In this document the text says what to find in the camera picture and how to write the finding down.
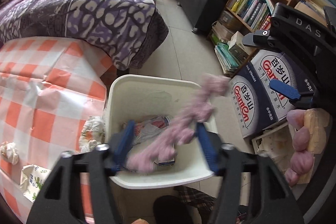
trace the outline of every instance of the trash can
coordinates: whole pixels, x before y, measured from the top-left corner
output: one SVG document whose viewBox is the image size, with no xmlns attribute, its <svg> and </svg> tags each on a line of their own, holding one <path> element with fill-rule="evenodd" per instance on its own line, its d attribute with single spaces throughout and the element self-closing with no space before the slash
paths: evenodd
<svg viewBox="0 0 336 224">
<path fill-rule="evenodd" d="M 106 114 L 106 136 L 120 132 L 129 120 L 144 121 L 157 115 L 174 117 L 200 88 L 193 82 L 140 75 L 125 75 L 115 80 L 110 89 Z M 205 123 L 208 131 L 217 133 L 212 116 Z M 129 171 L 118 172 L 111 179 L 127 189 L 164 188 L 196 182 L 212 176 L 200 144 L 175 146 L 175 164 L 150 174 Z"/>
</svg>

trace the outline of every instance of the orange and white tablecloth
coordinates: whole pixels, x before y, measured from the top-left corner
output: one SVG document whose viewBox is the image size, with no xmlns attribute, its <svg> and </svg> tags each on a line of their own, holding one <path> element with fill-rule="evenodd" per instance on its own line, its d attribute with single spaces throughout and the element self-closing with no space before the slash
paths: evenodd
<svg viewBox="0 0 336 224">
<path fill-rule="evenodd" d="M 32 203 L 19 188 L 22 167 L 52 169 L 62 151 L 79 150 L 85 121 L 103 114 L 100 76 L 111 65 L 103 50 L 78 39 L 20 38 L 0 49 L 0 143 L 14 142 L 19 154 L 16 165 L 1 159 L 0 193 L 23 223 Z"/>
</svg>

